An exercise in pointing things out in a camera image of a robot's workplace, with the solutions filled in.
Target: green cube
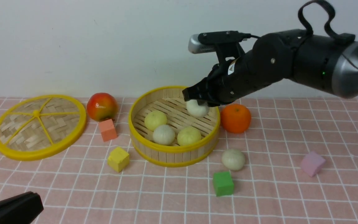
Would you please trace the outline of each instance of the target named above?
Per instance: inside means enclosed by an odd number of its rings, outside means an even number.
[[[217,172],[213,174],[213,188],[217,197],[232,195],[234,183],[230,172]]]

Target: red apple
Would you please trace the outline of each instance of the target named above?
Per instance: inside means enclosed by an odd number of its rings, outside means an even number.
[[[115,98],[105,92],[94,94],[86,105],[88,116],[97,122],[108,119],[114,120],[118,110],[118,103]]]

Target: black object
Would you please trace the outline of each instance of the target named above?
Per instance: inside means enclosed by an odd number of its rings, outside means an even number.
[[[43,210],[37,193],[19,194],[0,201],[0,224],[31,224]]]
[[[312,3],[319,4],[328,14],[324,25],[328,37],[314,35],[303,16],[304,7]],[[197,100],[199,105],[207,103],[210,107],[227,105],[283,79],[342,98],[356,97],[358,41],[354,41],[354,34],[335,33],[330,25],[334,17],[331,4],[312,0],[298,11],[305,30],[287,30],[262,37],[237,31],[199,34],[197,40],[190,39],[189,49],[193,54],[213,49],[219,64],[213,66],[207,77],[183,90],[184,100]],[[250,37],[257,41],[245,53],[239,43]]]

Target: yellow rim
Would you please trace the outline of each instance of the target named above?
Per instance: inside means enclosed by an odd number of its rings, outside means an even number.
[[[145,139],[143,136],[141,136],[137,130],[135,129],[135,126],[133,126],[133,123],[132,123],[132,113],[133,113],[133,109],[134,109],[134,106],[136,104],[138,104],[138,102],[144,98],[146,95],[149,95],[153,92],[156,92],[156,91],[159,91],[161,89],[167,89],[167,88],[187,88],[185,86],[164,86],[164,87],[160,87],[160,88],[157,88],[157,89],[153,89],[143,95],[141,95],[141,97],[139,97],[135,103],[133,103],[132,107],[131,107],[131,110],[129,111],[129,115],[128,115],[128,124],[129,124],[129,129],[131,130],[131,133],[132,135],[140,142],[142,143],[143,145],[149,147],[150,149],[154,149],[154,150],[157,150],[157,151],[160,151],[160,152],[166,152],[166,153],[183,153],[183,152],[188,152],[190,149],[194,149],[194,148],[198,148],[198,147],[201,147],[203,145],[205,145],[207,142],[209,142],[212,138],[213,138],[213,135],[215,134],[215,132],[217,132],[217,130],[219,129],[219,126],[220,126],[220,112],[219,112],[219,108],[216,107],[216,113],[218,114],[217,116],[217,121],[216,121],[216,125],[213,129],[213,131],[211,133],[209,133],[207,136],[205,136],[205,138],[203,138],[202,140],[194,143],[194,144],[191,144],[191,145],[188,145],[188,146],[163,146],[163,145],[159,145],[159,144],[156,144],[154,142],[151,142],[147,139]]]
[[[188,162],[183,162],[183,163],[164,163],[164,162],[160,162],[158,160],[152,159],[148,156],[146,156],[145,154],[143,154],[135,145],[133,146],[135,148],[135,150],[139,153],[139,155],[141,155],[145,160],[158,165],[158,166],[162,166],[162,167],[186,167],[186,166],[190,166],[193,165],[195,163],[198,163],[200,161],[202,161],[203,159],[205,159],[209,154],[211,154],[211,152],[215,149],[216,145],[218,144],[219,139],[216,140],[216,142],[213,144],[213,146],[211,147],[211,149],[206,152],[203,156],[197,158],[197,159],[193,159],[190,160]]]
[[[21,160],[21,161],[33,161],[33,160],[44,159],[44,158],[56,155],[57,153],[60,153],[63,150],[67,149],[74,142],[76,142],[79,139],[79,137],[82,135],[82,133],[84,132],[84,129],[86,127],[86,111],[85,111],[84,106],[82,105],[82,103],[80,101],[76,100],[75,98],[65,96],[65,95],[45,95],[45,96],[30,98],[28,100],[20,102],[17,105],[10,108],[8,111],[6,111],[0,117],[0,126],[1,126],[2,122],[4,121],[5,117],[7,115],[9,115],[14,109],[16,109],[28,102],[31,102],[34,100],[39,100],[39,99],[45,99],[45,98],[50,98],[50,99],[62,98],[62,99],[65,99],[67,101],[74,103],[77,106],[78,111],[79,111],[78,113],[80,115],[80,119],[78,121],[77,126],[75,127],[73,132],[71,132],[68,136],[66,136],[62,141],[60,141],[58,143],[54,143],[53,145],[51,145],[45,149],[32,151],[32,152],[19,152],[19,151],[10,149],[9,147],[7,147],[4,143],[2,143],[0,141],[0,152],[2,154],[4,154],[6,157],[8,157],[10,159],[14,159],[14,160]]]

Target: yellow spoke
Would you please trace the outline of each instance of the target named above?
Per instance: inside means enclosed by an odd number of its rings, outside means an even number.
[[[42,128],[44,129],[45,135],[47,136],[47,138],[48,138],[49,141],[51,142],[51,145],[53,145],[54,143],[53,143],[51,137],[49,136],[48,131],[47,131],[47,129],[46,129],[45,126],[44,126],[44,123],[42,123],[41,118],[38,117],[38,121],[39,121],[39,123],[41,124]]]
[[[39,109],[39,112],[41,113],[42,109],[44,109],[44,107],[49,103],[49,101],[51,101],[52,98],[49,98]]]
[[[45,113],[45,114],[40,114],[40,116],[54,116],[54,115],[66,115],[66,114],[79,114],[79,112]]]
[[[13,133],[13,135],[10,136],[10,138],[5,142],[5,145],[7,145],[17,135],[17,133],[19,133],[26,125],[28,125],[34,119],[35,119],[35,117],[32,117],[26,123],[24,123],[22,126],[20,126],[20,128],[17,129],[16,132]]]
[[[22,112],[10,112],[9,114],[19,114],[19,115],[29,115],[29,116],[33,116],[32,113],[22,113]]]

